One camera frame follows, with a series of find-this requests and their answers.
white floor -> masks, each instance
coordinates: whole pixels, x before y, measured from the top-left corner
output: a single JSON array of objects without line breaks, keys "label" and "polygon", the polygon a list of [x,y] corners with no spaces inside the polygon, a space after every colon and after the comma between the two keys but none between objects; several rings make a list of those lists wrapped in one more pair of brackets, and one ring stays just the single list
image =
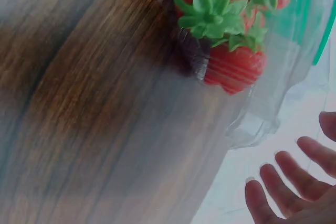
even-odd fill
[{"label": "white floor", "polygon": [[[305,82],[288,92],[279,114],[281,127],[275,135],[270,135],[257,147],[234,150],[227,154],[193,224],[253,224],[244,200],[245,179],[250,176],[260,179],[260,166],[264,163],[275,164],[274,153],[280,150],[289,151],[302,167],[320,180],[336,183],[320,167],[311,163],[296,146],[296,139],[307,135],[336,150],[336,143],[324,137],[318,123],[321,111],[336,111],[336,92],[328,88],[336,87],[336,69],[330,67],[336,66],[333,63],[335,55],[336,50],[329,45]],[[274,202],[270,202],[275,212],[281,216]]]}]

table surface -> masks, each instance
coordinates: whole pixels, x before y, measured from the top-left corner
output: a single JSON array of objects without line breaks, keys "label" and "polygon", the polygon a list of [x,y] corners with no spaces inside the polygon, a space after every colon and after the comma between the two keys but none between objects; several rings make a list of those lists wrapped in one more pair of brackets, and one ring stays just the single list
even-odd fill
[{"label": "table surface", "polygon": [[232,108],[156,0],[0,0],[0,223],[190,223]]}]

hand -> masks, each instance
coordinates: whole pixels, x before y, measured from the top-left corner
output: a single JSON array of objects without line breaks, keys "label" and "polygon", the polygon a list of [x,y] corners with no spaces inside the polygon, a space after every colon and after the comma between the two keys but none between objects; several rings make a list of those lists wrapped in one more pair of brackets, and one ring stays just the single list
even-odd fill
[{"label": "hand", "polygon": [[[336,141],[336,112],[322,112],[320,125],[325,135]],[[309,137],[300,138],[298,145],[328,175],[336,178],[335,151]],[[255,224],[336,223],[336,186],[318,181],[309,175],[287,152],[277,153],[276,161],[302,198],[283,183],[272,165],[264,165],[260,169],[261,178],[270,196],[287,219],[284,220],[275,215],[267,203],[261,184],[252,180],[246,184],[245,195],[247,207]]]}]

finger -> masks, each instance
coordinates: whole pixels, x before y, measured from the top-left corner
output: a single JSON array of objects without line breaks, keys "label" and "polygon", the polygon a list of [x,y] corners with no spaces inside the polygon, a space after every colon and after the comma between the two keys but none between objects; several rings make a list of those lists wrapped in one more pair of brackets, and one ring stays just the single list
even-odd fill
[{"label": "finger", "polygon": [[329,149],[310,137],[301,137],[298,146],[315,163],[329,174],[336,178],[336,152]]},{"label": "finger", "polygon": [[336,112],[322,112],[319,120],[324,134],[331,140],[336,141]]},{"label": "finger", "polygon": [[316,201],[332,187],[308,174],[288,152],[277,153],[275,159],[284,175],[306,200]]},{"label": "finger", "polygon": [[272,165],[264,165],[260,169],[260,175],[265,183],[268,193],[274,199],[280,211],[286,218],[291,217],[293,214],[300,212],[307,207],[308,203],[299,198],[283,183]]},{"label": "finger", "polygon": [[245,198],[255,224],[277,224],[278,218],[268,205],[265,192],[261,184],[252,180],[246,184]]}]

wood grain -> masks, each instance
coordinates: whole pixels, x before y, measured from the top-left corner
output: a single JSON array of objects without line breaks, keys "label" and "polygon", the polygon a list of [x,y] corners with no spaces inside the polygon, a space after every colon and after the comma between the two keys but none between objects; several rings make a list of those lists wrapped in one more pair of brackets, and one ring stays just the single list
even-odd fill
[{"label": "wood grain", "polygon": [[170,33],[156,0],[0,0],[0,223],[191,222],[234,101]]}]

